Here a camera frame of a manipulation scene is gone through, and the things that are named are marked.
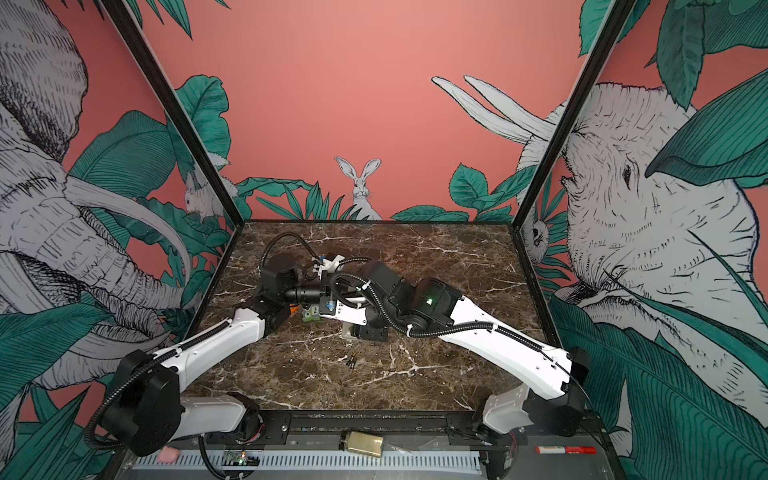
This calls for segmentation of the white remote control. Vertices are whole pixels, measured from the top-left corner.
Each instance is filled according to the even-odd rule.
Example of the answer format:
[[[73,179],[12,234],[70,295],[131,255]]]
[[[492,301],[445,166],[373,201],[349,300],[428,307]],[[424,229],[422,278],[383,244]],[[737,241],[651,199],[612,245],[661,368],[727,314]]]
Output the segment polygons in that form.
[[[342,337],[346,340],[358,340],[358,325],[348,322],[342,323]]]

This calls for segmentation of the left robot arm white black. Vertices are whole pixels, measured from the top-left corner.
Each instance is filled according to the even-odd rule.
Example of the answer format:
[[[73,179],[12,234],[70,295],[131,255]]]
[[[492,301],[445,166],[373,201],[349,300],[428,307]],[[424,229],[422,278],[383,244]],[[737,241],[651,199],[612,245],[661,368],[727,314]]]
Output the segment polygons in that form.
[[[187,397],[185,390],[202,374],[238,350],[276,332],[293,307],[319,303],[324,294],[312,281],[334,272],[340,257],[317,257],[301,281],[295,259],[276,255],[261,266],[256,293],[233,315],[153,354],[136,350],[125,356],[83,431],[94,450],[126,447],[147,456],[177,439],[213,433],[249,444],[263,433],[259,404],[244,394]]]

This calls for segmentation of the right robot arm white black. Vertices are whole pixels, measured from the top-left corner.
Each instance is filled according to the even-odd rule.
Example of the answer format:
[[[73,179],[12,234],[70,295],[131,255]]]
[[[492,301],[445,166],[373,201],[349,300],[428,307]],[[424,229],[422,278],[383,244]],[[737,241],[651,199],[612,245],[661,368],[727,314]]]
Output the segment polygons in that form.
[[[584,417],[583,383],[590,356],[581,348],[565,350],[514,329],[485,312],[456,288],[436,278],[410,284],[380,261],[357,272],[339,271],[330,280],[334,296],[357,307],[350,293],[386,324],[408,338],[433,339],[462,347],[508,372],[519,386],[489,396],[476,416],[479,435],[503,435],[535,426],[550,435],[574,435]]]

